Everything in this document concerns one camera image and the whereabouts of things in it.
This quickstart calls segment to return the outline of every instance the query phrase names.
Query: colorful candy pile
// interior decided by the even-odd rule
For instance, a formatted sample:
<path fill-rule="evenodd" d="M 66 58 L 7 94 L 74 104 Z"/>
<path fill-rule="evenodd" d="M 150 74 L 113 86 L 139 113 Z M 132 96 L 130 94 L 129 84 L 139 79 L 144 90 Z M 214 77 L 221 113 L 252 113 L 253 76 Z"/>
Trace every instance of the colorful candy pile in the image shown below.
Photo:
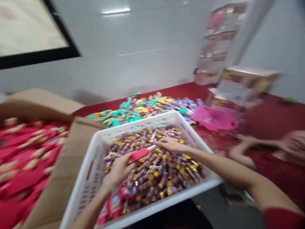
<path fill-rule="evenodd" d="M 0 228 L 22 225 L 48 183 L 69 127 L 17 118 L 0 131 Z"/>
<path fill-rule="evenodd" d="M 202 164 L 187 155 L 171 153 L 154 145 L 154 142 L 166 136 L 185 144 L 180 130 L 175 126 L 127 133 L 113 142 L 105 157 L 106 173 L 111 170 L 116 158 L 128 152 L 148 147 L 149 154 L 139 160 L 140 163 L 129 174 L 120 192 L 108 199 L 100 213 L 99 224 L 172 196 L 205 178 Z"/>
<path fill-rule="evenodd" d="M 126 102 L 122 103 L 118 110 L 106 110 L 99 113 L 93 113 L 87 116 L 88 119 L 101 121 L 108 126 L 118 126 L 120 124 L 137 121 L 153 115 L 162 114 L 169 111 L 179 111 L 189 124 L 197 124 L 192 119 L 192 114 L 198 105 L 203 105 L 201 99 L 197 102 L 188 98 L 173 99 L 162 96 L 161 92 L 150 95 L 148 98 L 137 99 L 139 93 L 129 97 Z"/>

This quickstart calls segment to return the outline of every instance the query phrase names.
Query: red shirt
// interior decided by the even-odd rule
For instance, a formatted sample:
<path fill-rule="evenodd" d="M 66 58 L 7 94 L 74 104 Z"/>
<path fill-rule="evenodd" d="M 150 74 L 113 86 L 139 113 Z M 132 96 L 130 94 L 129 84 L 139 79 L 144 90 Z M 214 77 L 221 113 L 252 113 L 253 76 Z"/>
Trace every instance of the red shirt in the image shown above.
<path fill-rule="evenodd" d="M 305 217 L 280 208 L 270 208 L 264 213 L 266 229 L 304 229 Z"/>
<path fill-rule="evenodd" d="M 305 209 L 305 167 L 282 161 L 270 152 L 251 152 L 257 171 L 276 184 L 301 209 Z"/>

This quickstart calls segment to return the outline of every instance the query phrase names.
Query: human hand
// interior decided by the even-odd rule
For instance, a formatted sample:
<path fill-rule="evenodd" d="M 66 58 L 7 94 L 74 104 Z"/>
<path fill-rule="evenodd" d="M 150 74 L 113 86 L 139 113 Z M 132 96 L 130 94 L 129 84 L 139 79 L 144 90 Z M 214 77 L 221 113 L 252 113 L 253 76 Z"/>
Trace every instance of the human hand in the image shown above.
<path fill-rule="evenodd" d="M 111 183 L 115 187 L 120 187 L 131 170 L 136 166 L 135 163 L 129 164 L 129 158 L 134 152 L 127 153 L 117 159 L 115 159 L 111 171 L 105 177 L 107 182 Z"/>
<path fill-rule="evenodd" d="M 157 146 L 166 149 L 167 151 L 183 154 L 190 150 L 190 147 L 177 142 L 171 137 L 165 137 L 155 143 Z"/>
<path fill-rule="evenodd" d="M 249 135 L 242 135 L 242 134 L 237 134 L 235 136 L 235 138 L 237 140 L 239 140 L 240 142 L 244 142 L 244 143 L 255 143 L 258 141 L 257 138 L 249 136 Z"/>

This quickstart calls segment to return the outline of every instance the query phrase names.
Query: cardboard box flap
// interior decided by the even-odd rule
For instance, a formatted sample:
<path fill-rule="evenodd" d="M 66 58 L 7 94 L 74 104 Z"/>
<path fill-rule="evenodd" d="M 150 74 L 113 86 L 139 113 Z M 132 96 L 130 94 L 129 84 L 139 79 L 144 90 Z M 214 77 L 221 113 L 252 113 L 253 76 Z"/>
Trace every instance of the cardboard box flap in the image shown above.
<path fill-rule="evenodd" d="M 76 117 L 49 183 L 22 229 L 58 229 L 92 136 L 106 128 L 100 122 Z"/>
<path fill-rule="evenodd" d="M 21 100 L 47 107 L 51 110 L 70 115 L 78 109 L 84 107 L 83 104 L 66 99 L 57 94 L 43 90 L 41 88 L 33 88 L 30 90 L 15 93 L 7 97 L 6 101 Z"/>

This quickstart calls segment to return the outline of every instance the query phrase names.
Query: white box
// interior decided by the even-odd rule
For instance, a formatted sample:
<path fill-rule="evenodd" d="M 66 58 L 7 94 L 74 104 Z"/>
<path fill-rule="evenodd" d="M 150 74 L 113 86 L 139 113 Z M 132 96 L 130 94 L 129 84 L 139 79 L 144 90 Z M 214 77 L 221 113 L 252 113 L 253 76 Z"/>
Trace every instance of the white box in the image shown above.
<path fill-rule="evenodd" d="M 168 124 L 176 125 L 182 132 L 182 138 L 192 147 L 213 153 L 178 111 L 168 112 L 117 127 L 100 130 L 92 137 L 61 222 L 60 229 L 69 228 L 76 217 L 84 210 L 86 205 L 97 193 L 105 175 L 105 163 L 103 158 L 107 155 L 107 149 L 113 141 L 119 139 L 124 133 Z M 97 228 L 124 228 L 222 183 L 222 179 L 218 175 L 208 168 L 207 171 L 208 175 L 202 183 L 185 189 L 176 195 L 152 203 L 135 212 L 111 220 Z"/>

